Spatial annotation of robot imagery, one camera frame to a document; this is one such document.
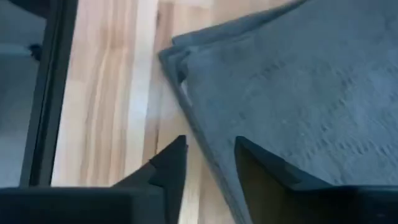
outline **black object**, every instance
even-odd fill
[[[77,0],[51,0],[22,164],[23,187],[51,183],[77,5]]]
[[[244,137],[235,156],[255,224],[398,222],[398,187],[334,187]]]
[[[112,188],[0,190],[0,223],[177,224],[187,143],[179,136]]]
[[[32,56],[36,61],[40,61],[42,58],[42,46],[40,44],[32,44],[29,46],[30,56]]]

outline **folded towel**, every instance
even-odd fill
[[[166,76],[235,219],[245,136],[331,184],[398,184],[398,1],[309,0],[174,38]]]

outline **black triangular tip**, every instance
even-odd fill
[[[237,162],[236,167],[238,168],[243,166],[243,164],[238,164],[241,161],[239,160],[239,156],[244,156],[252,160],[252,162],[260,163],[269,175],[273,176],[276,181],[288,189],[310,190],[331,187],[329,183],[289,164],[283,158],[269,152],[243,136],[237,136],[235,142],[235,159]]]
[[[187,137],[179,136],[150,160],[156,173],[149,182],[165,190],[168,223],[178,222],[187,169],[187,149]]]

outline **light wooden board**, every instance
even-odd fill
[[[286,1],[80,0],[52,185],[113,185],[186,134],[179,222],[232,223],[156,54],[171,36]]]

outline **black metal frame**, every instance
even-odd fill
[[[50,185],[78,0],[53,0],[34,91],[20,186]]]

